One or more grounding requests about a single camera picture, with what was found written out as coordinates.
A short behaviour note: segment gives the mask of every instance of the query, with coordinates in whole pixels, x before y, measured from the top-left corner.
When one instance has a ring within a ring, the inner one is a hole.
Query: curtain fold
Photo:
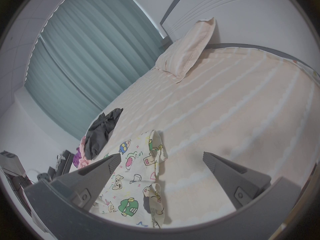
[[[162,37],[132,0],[65,0],[40,34],[25,87],[79,140],[92,120],[163,53]]]

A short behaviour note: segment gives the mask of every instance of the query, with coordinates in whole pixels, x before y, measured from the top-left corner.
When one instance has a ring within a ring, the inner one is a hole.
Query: crumpled black cloth
[[[90,126],[85,136],[84,153],[88,160],[94,159],[109,141],[109,133],[115,128],[123,108],[109,114],[102,113]]]

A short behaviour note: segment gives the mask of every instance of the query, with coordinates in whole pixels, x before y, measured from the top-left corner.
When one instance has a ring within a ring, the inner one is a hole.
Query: bed
[[[122,107],[95,161],[123,141],[157,130],[168,155],[158,179],[163,228],[235,211],[203,163],[204,151],[269,174],[271,182],[285,176],[300,186],[320,151],[317,82],[294,61],[254,48],[204,50],[180,83],[152,69],[103,112]]]

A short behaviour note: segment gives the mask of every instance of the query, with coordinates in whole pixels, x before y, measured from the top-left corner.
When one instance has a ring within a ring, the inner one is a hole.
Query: curtain
[[[25,87],[79,140],[92,120],[150,70],[162,37],[132,0],[65,0],[35,45]]]

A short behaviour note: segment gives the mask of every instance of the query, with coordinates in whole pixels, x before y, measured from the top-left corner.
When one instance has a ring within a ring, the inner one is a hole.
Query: pillowcase
[[[197,21],[184,37],[175,41],[159,56],[155,68],[171,73],[170,77],[176,83],[180,82],[206,47],[215,25],[214,18]]]

